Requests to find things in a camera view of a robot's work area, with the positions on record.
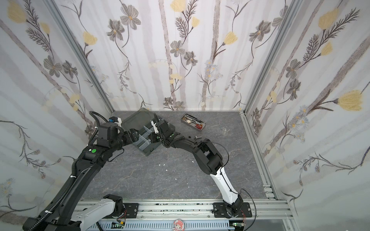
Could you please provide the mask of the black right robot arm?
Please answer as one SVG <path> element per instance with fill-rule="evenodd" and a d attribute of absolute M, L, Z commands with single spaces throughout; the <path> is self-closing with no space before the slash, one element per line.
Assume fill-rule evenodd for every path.
<path fill-rule="evenodd" d="M 152 143 L 161 142 L 165 148 L 182 149 L 191 153 L 202 172 L 213 179 L 222 196 L 223 217 L 236 218 L 239 215 L 248 217 L 246 203 L 241 193 L 238 193 L 230 182 L 225 171 L 223 157 L 212 141 L 209 139 L 197 141 L 182 136 L 175 131 L 174 126 L 164 119 L 160 120 L 156 114 L 151 120 L 151 125 L 154 129 L 150 135 Z"/>

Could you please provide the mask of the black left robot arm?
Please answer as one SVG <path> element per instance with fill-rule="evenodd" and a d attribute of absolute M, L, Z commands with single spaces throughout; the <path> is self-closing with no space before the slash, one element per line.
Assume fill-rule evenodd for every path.
<path fill-rule="evenodd" d="M 73 221 L 72 214 L 80 198 L 96 174 L 113 153 L 139 139 L 139 131 L 125 131 L 117 117 L 109 119 L 90 111 L 96 122 L 95 130 L 71 166 L 71 174 L 50 204 L 36 217 L 28 218 L 24 231 L 81 231 L 82 221 Z"/>

